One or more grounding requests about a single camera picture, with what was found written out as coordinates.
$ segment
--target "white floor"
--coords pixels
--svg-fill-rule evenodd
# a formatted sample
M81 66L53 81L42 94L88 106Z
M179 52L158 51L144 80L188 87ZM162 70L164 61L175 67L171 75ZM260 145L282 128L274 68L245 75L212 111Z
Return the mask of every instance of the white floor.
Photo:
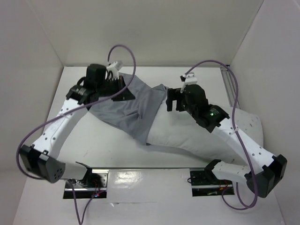
M66 67L63 71L49 118L59 111L68 90L85 76L85 67ZM131 67L122 72L131 73ZM139 67L136 74L149 86L160 83L180 87L183 67ZM227 94L219 68L197 68L198 83L207 98L228 106ZM141 146L124 132L96 119L88 113L78 123L65 142L59 160L80 161L93 167L203 167L207 162L183 151L176 154L153 152ZM274 193L259 199L247 212L229 209L220 196L192 197L186 182L188 169L114 171L108 180L106 199L93 200L84 224L281 224L283 219ZM64 182L50 184L27 179L14 225L77 224L73 200L63 200ZM251 200L252 193L242 188L243 196ZM227 196L237 205L235 196ZM79 200L82 212L87 200Z

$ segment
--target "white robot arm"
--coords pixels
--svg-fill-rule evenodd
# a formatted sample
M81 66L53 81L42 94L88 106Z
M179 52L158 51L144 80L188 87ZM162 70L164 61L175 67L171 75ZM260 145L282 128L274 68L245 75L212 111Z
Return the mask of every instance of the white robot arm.
M123 77L118 72L121 67L121 61L107 67L98 64L88 66L86 76L68 92L57 115L61 118L51 123L31 146L23 145L20 148L21 159L28 171L50 183L59 179L76 179L88 184L91 180L99 179L87 165L63 163L56 159L73 128L90 109L88 105L98 101L99 97L113 95L125 87ZM128 89L112 98L113 101L132 99L135 97ZM83 106L82 109L75 110L79 106Z
M238 131L252 162L257 179L258 196L266 197L283 178L287 164L286 158L282 155L274 156L238 127L234 129L229 115L219 106L208 103L205 92L196 84L197 79L193 73L181 76L181 81L184 82L182 88L168 89L167 111L172 110L173 101L176 100L177 111L187 111L199 126L221 138L248 163L244 149L236 135ZM205 173L211 180L217 178L246 184L254 192L250 166L228 164L215 159L205 167Z

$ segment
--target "gray fabric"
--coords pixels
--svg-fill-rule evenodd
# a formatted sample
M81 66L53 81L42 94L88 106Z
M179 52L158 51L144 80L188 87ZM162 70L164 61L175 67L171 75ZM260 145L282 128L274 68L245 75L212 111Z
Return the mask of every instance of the gray fabric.
M132 75L122 74L127 83ZM166 87L159 85L149 87L137 76L128 89L135 96L135 100L113 102L108 100L93 105L90 112L98 119L119 128L134 139L146 144L152 123L162 101L166 97Z

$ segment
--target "white cloth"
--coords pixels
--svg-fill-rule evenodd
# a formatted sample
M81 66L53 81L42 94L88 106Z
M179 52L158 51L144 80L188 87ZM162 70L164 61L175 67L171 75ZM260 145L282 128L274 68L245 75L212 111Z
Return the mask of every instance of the white cloth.
M231 117L232 107L222 107ZM235 122L259 145L263 146L263 128L258 116L236 109ZM161 104L150 129L147 143L185 149L204 159L221 159L227 163L246 163L224 141L196 124L187 112L166 110Z

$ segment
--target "wire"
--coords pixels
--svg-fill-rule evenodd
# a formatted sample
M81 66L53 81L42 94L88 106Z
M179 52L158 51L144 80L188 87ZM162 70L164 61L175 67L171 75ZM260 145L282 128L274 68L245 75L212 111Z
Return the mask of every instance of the wire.
M227 181L226 180L223 180L224 181L224 183L226 184L226 186L225 187L221 187L221 181L220 181L220 185L219 185L219 191L221 191L221 190L224 190L224 189L226 189L226 188L228 188L228 183L227 183Z
M89 199L89 201L86 203L86 205L84 207L84 210L83 210L83 213L82 213L82 219L80 221L80 216L79 216L79 212L78 212L78 206L77 206L76 193L75 193L75 190L74 190L74 186L73 186L71 180L67 180L67 182L69 183L69 185L72 188L72 193L73 193L73 198L74 198L74 206L75 206L75 211L76 211L76 215L77 215L78 224L82 225L86 209L88 208L90 202L93 200L93 198L95 198L95 196L97 196L98 194L100 194L102 192L105 192L105 191L98 191L96 194L92 195L92 197Z
M236 129L236 125L235 125L235 120L234 120L234 118L235 118L236 105L237 105L237 103L238 103L238 97L239 97L239 86L238 86L238 81L237 81L237 79L236 79L236 76L234 75L234 72L233 72L227 65L225 65L225 64L222 63L222 62L219 62L219 61L217 61L217 60L204 60L204 61L198 62L196 65L194 65L193 67L191 67L185 74L186 74L186 75L189 74L193 69L195 69L197 66L199 66L199 65L201 65L201 64L203 64L203 63L205 63L205 62L214 62L214 63L217 63L217 64L219 64L219 65L225 67L225 68L229 71L229 73L231 74L231 76L232 76L233 79L234 79L234 84L235 84L235 87L236 87L236 95L235 95L234 104L233 104L233 110L232 110L232 126L233 126L233 129L235 130L235 129ZM232 208L232 209L234 209L234 210L247 210L247 209L253 208L253 207L256 205L256 203L257 203L257 198L258 198L257 179L256 179L256 175L255 175L255 172L254 172L254 168L253 168L253 165L252 165L250 156L249 156L249 154L248 154L248 152L247 152L246 146L245 146L245 144L244 144L242 138L240 137L239 132L236 131L235 133L236 133L236 136L238 137L238 140L239 140L239 142L240 142L240 144L241 144L241 146L242 146L242 148L243 148L243 150L244 150L244 152L245 152L245 155L246 155L246 158L247 158L249 167L250 167L250 171L251 171L251 174L252 174L252 177L253 177L254 199L253 199L253 201L252 201L252 203L251 203L250 205L246 205L246 204L242 201L242 199L241 199L241 197L240 197L240 193L239 193L239 185L238 185L238 183L236 183L236 192L237 192L238 199L239 199L240 203L244 206L244 208L236 208L236 207L233 207L233 206L231 206L231 205L225 200L224 194L225 194L226 190L229 189L229 187L226 188L226 189L222 192L222 199L223 199L223 201L225 202L225 204L226 204L228 207L230 207L230 208Z
M95 183L95 191L94 191L94 193L93 193L93 195L96 193L96 191L97 191L97 183L93 180L93 182Z
M98 187L98 190L100 191L100 185L99 185L99 183L98 183L98 181L96 181L96 180L93 180L93 182L95 183L95 187Z
M124 91L126 90L126 88L131 84L131 82L133 81L133 78L134 78L134 76L135 76L136 61L135 61L135 56L133 55L132 51L131 51L127 46L125 46L125 45L115 45L115 46L113 46L113 47L110 49L109 53L108 53L107 61L109 62L110 56L111 56L111 54L112 54L112 51L113 51L115 48L117 48L117 47L125 48L125 49L130 53L130 55L131 55L131 57L132 57L132 60L133 60L133 72L132 72L132 76L131 76L131 79L129 80L129 82L125 85L124 88L122 88L120 91L118 91L117 93L115 93L115 94L113 94L113 95L111 95L111 96L107 96L107 97L101 98L100 100L98 100L98 101L96 101L96 102L92 102L92 103L89 103L89 104L86 104L86 105L82 105L82 106L80 106L80 107L77 107L77 108L75 108L75 109L72 109L72 110L70 110L70 111L67 111L66 113L61 114L61 115L59 115L59 116L57 116L57 117L55 117L55 118L53 118L53 119L51 119L51 120L48 120L47 122L45 122L45 123L43 123L43 124L37 126L37 127L34 128L32 131L30 131L30 132L29 132L29 133L21 140L21 142L20 142L20 144L19 144L19 146L18 146L18 148L17 148L16 155L15 155L15 160L16 160L17 166L18 166L19 170L20 170L24 175L26 175L27 177L30 177L30 178L32 178L32 179L43 180L43 178L35 177L35 176L32 176L32 175L28 174L28 173L22 168L22 166L21 166L21 164L20 164L20 158L19 158L19 155L20 155L20 149L21 149L22 145L25 143L25 141L26 141L32 134L34 134L34 133L35 133L36 131L38 131L40 128L45 127L47 124L53 123L54 121L57 121L57 120L59 120L60 118L66 116L66 115L69 115L69 114L71 114L71 113L73 113L73 112L75 112L75 111L77 111L77 110L80 110L80 109L83 109L83 108L88 108L88 107L91 107L92 105L95 105L95 104L98 104L98 103L101 103L101 102L104 102L104 101L107 101L107 100L109 100L109 99L111 99L111 98L116 97L117 95L119 95L119 94L121 94L122 92L124 92Z

